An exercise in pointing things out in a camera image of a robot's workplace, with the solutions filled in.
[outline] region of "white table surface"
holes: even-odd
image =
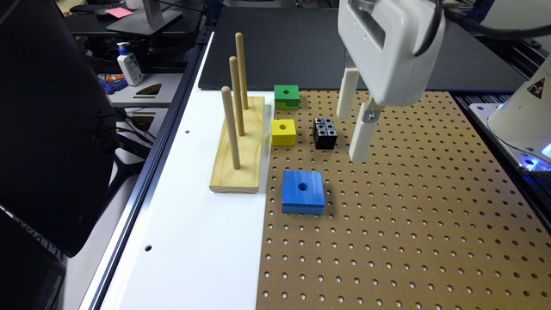
[[[274,95],[249,92],[266,104],[260,191],[215,194],[208,185],[224,109],[220,92],[200,90],[198,80],[102,309],[255,308]]]

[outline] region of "blue light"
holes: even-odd
[[[536,167],[537,163],[539,163],[539,162],[540,162],[539,160],[535,160],[535,159],[534,160],[526,160],[526,161],[524,161],[524,167],[526,167],[526,169],[528,169],[528,170],[533,170]]]
[[[542,154],[551,158],[551,143],[549,143],[542,151]]]

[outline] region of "cable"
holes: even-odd
[[[415,53],[415,57],[423,55],[432,45],[434,38],[436,38],[436,34],[438,33],[438,29],[440,28],[440,21],[442,20],[442,2],[443,0],[435,0],[434,15],[432,16],[432,21],[430,22],[430,28],[427,31],[426,36],[424,37],[423,44]]]
[[[524,30],[494,29],[480,25],[467,14],[456,9],[445,9],[446,18],[469,31],[476,31],[496,40],[522,40],[551,34],[551,25]]]
[[[137,129],[134,128],[124,117],[121,117],[119,115],[99,115],[99,117],[101,118],[105,118],[105,117],[116,117],[118,119],[120,119],[121,121],[124,121],[131,129],[125,129],[124,131],[128,131],[128,132],[131,132],[131,133],[134,133],[138,136],[138,138],[140,138],[140,136],[144,137],[143,140],[144,142],[147,142],[149,144],[153,144],[153,142],[151,142],[146,136],[144,136],[143,134],[141,133],[138,133]],[[149,131],[146,131],[146,130],[142,130],[144,133],[147,133],[149,134],[152,138],[154,138],[155,140],[157,139],[157,137],[155,137],[152,133],[150,133]]]
[[[126,122],[126,124],[127,124],[128,126],[130,126],[130,128],[136,130],[136,128],[134,128],[134,126],[130,125],[130,123],[129,123],[127,120],[123,120],[123,121]],[[152,135],[149,131],[147,131],[147,130],[142,130],[142,131],[143,131],[144,133],[149,134],[149,135],[152,136],[154,139],[156,139],[156,137],[155,137],[154,135]]]
[[[119,131],[122,131],[122,132],[127,132],[127,133],[133,133],[135,134],[140,140],[143,140],[144,142],[147,142],[149,143],[150,145],[153,145],[153,142],[151,140],[149,140],[145,135],[141,134],[141,133],[138,133],[136,130],[133,130],[133,129],[127,129],[127,128],[123,128],[123,127],[115,127],[116,130],[119,130]]]
[[[203,12],[203,11],[201,11],[201,10],[198,10],[198,9],[192,9],[192,8],[184,7],[184,6],[182,6],[182,5],[176,5],[176,3],[167,3],[167,2],[161,1],[161,0],[155,0],[155,1],[157,1],[158,3],[168,4],[168,5],[170,5],[170,6],[175,6],[175,7],[182,8],[182,9],[193,10],[193,11],[195,11],[195,12],[199,12],[199,13],[203,14],[206,18],[208,18],[207,14],[205,14],[205,12]]]

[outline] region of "desk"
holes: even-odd
[[[201,10],[204,6],[203,1],[183,1],[178,5],[188,6],[192,9]],[[190,9],[179,9],[182,11],[182,15],[175,21],[171,22],[157,34],[162,36],[182,36],[192,35],[197,33],[199,24],[201,22],[202,14]],[[65,25],[69,28],[69,31],[73,35],[82,36],[139,36],[138,34],[123,34],[115,31],[109,31],[106,29],[108,25],[113,21],[100,21],[95,15],[69,15],[65,19]]]
[[[199,72],[204,65],[203,58]],[[254,308],[274,97],[270,91],[249,96],[264,96],[267,103],[260,192],[208,190],[224,115],[220,93],[200,90],[196,79],[102,309]]]

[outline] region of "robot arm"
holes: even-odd
[[[377,120],[386,106],[405,106],[423,95],[443,40],[444,19],[431,0],[343,0],[338,32],[347,49],[337,117],[350,117],[359,76],[369,101],[358,113],[350,160],[365,160]],[[425,39],[437,17],[434,37]]]

